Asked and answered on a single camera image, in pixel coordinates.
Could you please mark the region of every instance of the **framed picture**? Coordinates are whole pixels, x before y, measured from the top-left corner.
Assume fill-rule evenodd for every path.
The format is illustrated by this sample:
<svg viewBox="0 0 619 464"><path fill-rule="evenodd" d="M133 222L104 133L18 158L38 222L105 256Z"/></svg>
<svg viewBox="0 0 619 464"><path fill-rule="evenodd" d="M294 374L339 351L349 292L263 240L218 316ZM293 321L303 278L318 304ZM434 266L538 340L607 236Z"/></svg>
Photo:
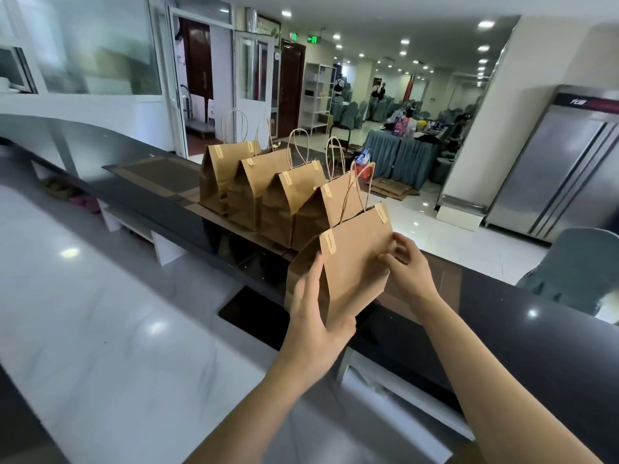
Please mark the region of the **framed picture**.
<svg viewBox="0 0 619 464"><path fill-rule="evenodd" d="M258 34L273 36L275 38L275 48L277 49L280 47L280 40L282 38L282 24L259 14Z"/></svg>

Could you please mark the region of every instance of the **person's left hand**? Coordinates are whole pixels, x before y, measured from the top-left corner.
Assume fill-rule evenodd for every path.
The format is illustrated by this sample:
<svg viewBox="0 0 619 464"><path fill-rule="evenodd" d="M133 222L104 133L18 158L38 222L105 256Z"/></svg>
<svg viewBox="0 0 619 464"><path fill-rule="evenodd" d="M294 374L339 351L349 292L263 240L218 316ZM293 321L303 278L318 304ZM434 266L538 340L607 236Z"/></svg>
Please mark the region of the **person's left hand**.
<svg viewBox="0 0 619 464"><path fill-rule="evenodd" d="M317 254L309 272L295 286L290 306L290 324L282 348L267 377L290 380L303 394L321 379L355 333L357 321L350 315L326 328L318 309L322 254Z"/></svg>

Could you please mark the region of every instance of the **person's right hand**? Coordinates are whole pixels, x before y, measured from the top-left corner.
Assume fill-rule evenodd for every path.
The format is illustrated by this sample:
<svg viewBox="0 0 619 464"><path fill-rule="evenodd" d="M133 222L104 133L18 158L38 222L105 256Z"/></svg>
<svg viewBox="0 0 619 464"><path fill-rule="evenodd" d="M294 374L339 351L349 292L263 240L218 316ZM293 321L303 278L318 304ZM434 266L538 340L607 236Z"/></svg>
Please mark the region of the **person's right hand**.
<svg viewBox="0 0 619 464"><path fill-rule="evenodd" d="M417 317L423 317L441 300L432 280L428 260L413 240L403 234L393 233L396 249L391 254L381 254L378 260L391 270L398 287L409 297L409 304Z"/></svg>

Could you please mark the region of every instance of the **hand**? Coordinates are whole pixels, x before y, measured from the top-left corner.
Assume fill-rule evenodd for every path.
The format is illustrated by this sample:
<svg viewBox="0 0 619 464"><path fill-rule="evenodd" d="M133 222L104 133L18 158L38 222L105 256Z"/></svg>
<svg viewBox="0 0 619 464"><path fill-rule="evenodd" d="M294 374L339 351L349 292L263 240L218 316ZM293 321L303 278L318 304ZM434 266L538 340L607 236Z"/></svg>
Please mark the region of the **hand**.
<svg viewBox="0 0 619 464"><path fill-rule="evenodd" d="M317 254L309 272L295 286L290 306L290 324L283 345L267 377L290 380L303 394L324 376L355 333L357 321L350 315L326 328L318 309L322 254Z"/></svg>
<svg viewBox="0 0 619 464"><path fill-rule="evenodd" d="M393 233L396 249L392 254L381 254L378 260L389 267L398 287L409 296L414 314L421 320L441 300L432 280L428 260L413 240Z"/></svg>

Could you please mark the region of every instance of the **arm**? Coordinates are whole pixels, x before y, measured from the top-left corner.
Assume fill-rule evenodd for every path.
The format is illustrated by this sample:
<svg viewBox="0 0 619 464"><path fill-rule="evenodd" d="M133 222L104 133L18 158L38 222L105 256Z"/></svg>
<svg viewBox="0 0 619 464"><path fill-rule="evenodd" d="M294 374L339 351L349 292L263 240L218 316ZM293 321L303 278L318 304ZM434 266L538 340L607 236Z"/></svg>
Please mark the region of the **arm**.
<svg viewBox="0 0 619 464"><path fill-rule="evenodd" d="M415 243L398 233L394 239L395 254L379 258L426 329L489 464L599 464L440 298Z"/></svg>
<svg viewBox="0 0 619 464"><path fill-rule="evenodd" d="M191 453L184 464L259 463L292 406L335 363L355 333L345 316L325 328L318 310L322 256L295 287L288 332L264 380Z"/></svg>

